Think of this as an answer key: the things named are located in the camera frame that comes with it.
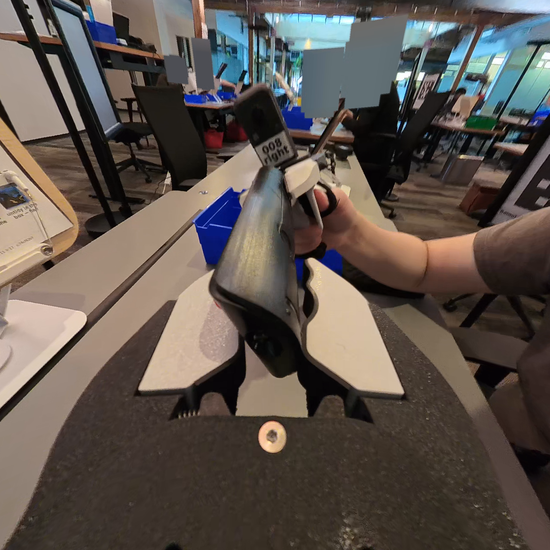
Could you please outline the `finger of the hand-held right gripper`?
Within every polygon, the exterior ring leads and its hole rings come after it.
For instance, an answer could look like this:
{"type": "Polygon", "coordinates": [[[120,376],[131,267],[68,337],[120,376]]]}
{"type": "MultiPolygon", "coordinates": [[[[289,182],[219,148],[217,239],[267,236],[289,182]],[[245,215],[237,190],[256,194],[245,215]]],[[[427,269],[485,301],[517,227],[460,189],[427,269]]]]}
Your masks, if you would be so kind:
{"type": "Polygon", "coordinates": [[[320,167],[311,157],[305,157],[284,170],[285,187],[290,197],[307,194],[320,180],[320,167]]]}

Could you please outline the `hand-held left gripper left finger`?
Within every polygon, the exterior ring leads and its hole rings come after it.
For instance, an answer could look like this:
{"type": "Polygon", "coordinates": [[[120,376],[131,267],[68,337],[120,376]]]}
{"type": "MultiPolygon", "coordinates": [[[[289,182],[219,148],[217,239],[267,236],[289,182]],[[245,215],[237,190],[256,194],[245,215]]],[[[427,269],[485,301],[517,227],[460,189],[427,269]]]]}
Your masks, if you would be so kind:
{"type": "Polygon", "coordinates": [[[206,394],[219,393],[226,404],[237,404],[245,344],[210,294],[212,275],[179,295],[138,385],[140,395],[180,395],[184,404],[200,404],[206,394]]]}

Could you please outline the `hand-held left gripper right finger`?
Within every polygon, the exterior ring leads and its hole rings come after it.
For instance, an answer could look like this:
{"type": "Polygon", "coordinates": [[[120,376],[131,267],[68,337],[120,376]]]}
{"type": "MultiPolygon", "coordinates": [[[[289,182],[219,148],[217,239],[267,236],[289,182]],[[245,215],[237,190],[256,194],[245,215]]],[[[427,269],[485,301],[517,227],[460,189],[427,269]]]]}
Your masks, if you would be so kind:
{"type": "Polygon", "coordinates": [[[304,261],[301,349],[298,378],[307,406],[328,395],[355,406],[359,398],[401,400],[405,396],[368,300],[320,261],[304,261]]]}

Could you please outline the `black remote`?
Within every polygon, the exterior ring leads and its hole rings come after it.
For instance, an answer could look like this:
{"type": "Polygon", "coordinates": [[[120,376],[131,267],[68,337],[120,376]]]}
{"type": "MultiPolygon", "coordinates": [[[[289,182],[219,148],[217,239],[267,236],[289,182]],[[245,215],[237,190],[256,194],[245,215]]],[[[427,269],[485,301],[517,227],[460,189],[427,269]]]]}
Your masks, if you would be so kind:
{"type": "Polygon", "coordinates": [[[301,350],[292,207],[283,173],[261,167],[209,291],[271,375],[297,371],[301,350]]]}

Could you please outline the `person's right hand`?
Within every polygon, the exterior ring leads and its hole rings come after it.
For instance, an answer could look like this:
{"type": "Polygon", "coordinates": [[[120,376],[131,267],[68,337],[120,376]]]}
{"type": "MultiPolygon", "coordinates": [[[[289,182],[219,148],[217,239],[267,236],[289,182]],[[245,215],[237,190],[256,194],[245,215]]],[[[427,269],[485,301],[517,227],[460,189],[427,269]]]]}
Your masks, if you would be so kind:
{"type": "Polygon", "coordinates": [[[294,229],[294,251],[296,255],[306,255],[321,244],[327,250],[337,250],[346,244],[351,230],[358,221],[359,213],[347,194],[341,188],[333,188],[336,199],[335,210],[323,219],[321,228],[314,218],[307,217],[307,225],[294,229]]]}

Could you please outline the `black office chair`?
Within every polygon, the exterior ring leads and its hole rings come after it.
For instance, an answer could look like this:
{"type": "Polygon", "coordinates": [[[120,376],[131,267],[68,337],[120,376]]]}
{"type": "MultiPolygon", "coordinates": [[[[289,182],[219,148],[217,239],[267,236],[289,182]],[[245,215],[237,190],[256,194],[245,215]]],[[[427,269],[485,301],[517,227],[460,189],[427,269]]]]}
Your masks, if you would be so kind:
{"type": "Polygon", "coordinates": [[[188,191],[207,175],[207,154],[175,87],[136,86],[133,92],[160,149],[175,191],[188,191]]]}

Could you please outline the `blue plastic bin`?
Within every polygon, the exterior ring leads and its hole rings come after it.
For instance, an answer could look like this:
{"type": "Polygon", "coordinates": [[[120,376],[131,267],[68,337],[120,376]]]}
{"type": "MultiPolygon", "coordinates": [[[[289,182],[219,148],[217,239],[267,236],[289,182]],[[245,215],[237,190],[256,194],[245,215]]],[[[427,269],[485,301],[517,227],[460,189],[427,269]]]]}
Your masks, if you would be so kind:
{"type": "MultiPolygon", "coordinates": [[[[247,190],[235,191],[227,188],[193,219],[203,257],[208,265],[216,265],[219,261],[242,210],[241,200],[244,201],[245,191],[247,190]]],[[[320,262],[343,276],[343,258],[337,251],[327,250],[320,262]]],[[[295,265],[300,282],[303,278],[304,259],[296,256],[295,265]]]]}

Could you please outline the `white stand base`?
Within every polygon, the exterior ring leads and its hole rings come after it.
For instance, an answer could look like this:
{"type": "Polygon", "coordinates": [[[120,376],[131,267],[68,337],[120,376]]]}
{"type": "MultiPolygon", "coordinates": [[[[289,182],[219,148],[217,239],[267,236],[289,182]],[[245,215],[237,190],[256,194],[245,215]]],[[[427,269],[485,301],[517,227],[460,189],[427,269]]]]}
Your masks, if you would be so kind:
{"type": "Polygon", "coordinates": [[[79,310],[11,299],[1,334],[1,407],[86,325],[79,310]]]}

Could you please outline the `metal trash can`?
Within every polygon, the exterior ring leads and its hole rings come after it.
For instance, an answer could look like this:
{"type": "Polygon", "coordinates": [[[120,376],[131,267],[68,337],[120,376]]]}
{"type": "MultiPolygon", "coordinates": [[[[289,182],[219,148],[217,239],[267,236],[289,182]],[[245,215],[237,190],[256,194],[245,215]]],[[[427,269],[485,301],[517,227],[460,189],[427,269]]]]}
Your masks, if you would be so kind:
{"type": "Polygon", "coordinates": [[[484,159],[484,156],[450,154],[437,179],[444,184],[467,186],[484,159]]]}

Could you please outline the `brown box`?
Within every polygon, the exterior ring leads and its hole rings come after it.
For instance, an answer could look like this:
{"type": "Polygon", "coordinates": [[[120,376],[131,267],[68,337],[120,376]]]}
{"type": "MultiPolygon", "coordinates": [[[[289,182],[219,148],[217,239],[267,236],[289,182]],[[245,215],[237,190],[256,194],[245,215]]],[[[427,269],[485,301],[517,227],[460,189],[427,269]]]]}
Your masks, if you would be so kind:
{"type": "Polygon", "coordinates": [[[502,184],[484,180],[473,180],[468,186],[458,208],[467,215],[473,212],[486,210],[496,196],[502,184]]]}

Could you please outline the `instruction sheet on stand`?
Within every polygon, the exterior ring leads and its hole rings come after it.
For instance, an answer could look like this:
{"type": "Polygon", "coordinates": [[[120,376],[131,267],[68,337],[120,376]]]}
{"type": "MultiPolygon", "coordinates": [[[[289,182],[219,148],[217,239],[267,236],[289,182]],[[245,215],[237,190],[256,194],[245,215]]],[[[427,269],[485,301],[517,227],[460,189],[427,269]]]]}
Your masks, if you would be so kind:
{"type": "Polygon", "coordinates": [[[40,191],[42,198],[39,199],[39,210],[53,243],[52,256],[46,257],[39,251],[29,252],[8,265],[1,265],[1,286],[4,286],[71,247],[78,236],[79,223],[72,206],[3,120],[1,147],[6,149],[40,191]]]}

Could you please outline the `black display on stand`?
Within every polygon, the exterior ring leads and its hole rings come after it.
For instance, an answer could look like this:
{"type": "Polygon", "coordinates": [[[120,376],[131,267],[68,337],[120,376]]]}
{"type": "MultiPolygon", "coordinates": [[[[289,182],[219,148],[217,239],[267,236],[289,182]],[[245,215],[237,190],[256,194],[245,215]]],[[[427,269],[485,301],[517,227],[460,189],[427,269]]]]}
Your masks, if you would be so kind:
{"type": "Polygon", "coordinates": [[[131,203],[144,203],[144,199],[133,197],[128,201],[120,181],[119,168],[126,169],[133,163],[133,159],[116,164],[109,146],[110,141],[120,142],[125,146],[138,143],[141,135],[136,129],[142,129],[144,125],[121,122],[79,5],[71,1],[38,1],[48,28],[56,30],[57,38],[54,42],[48,43],[45,37],[38,36],[26,2],[11,3],[88,174],[95,193],[93,197],[99,200],[103,209],[103,214],[93,216],[85,223],[88,234],[93,238],[99,237],[133,214],[131,203]],[[60,59],[110,196],[103,192],[45,51],[57,55],[60,59]]]}

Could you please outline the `person's torso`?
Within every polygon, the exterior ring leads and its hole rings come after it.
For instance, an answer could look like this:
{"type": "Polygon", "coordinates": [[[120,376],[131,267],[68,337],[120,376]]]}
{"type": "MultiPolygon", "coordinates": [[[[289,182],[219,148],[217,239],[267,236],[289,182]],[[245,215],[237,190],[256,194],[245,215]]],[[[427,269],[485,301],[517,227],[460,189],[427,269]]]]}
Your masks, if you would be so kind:
{"type": "MultiPolygon", "coordinates": [[[[478,231],[478,272],[493,293],[549,297],[549,209],[478,231]]],[[[516,363],[518,381],[489,399],[509,442],[549,454],[549,306],[535,336],[516,363]]]]}

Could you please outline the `white tag sign board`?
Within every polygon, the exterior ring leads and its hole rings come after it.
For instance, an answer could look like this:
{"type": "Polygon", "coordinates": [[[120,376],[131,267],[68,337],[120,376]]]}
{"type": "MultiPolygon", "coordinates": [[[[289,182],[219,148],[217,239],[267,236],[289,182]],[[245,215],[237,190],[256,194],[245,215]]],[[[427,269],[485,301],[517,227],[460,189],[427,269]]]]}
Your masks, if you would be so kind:
{"type": "Polygon", "coordinates": [[[549,148],[541,150],[519,182],[520,193],[514,206],[518,216],[549,205],[549,148]]]}

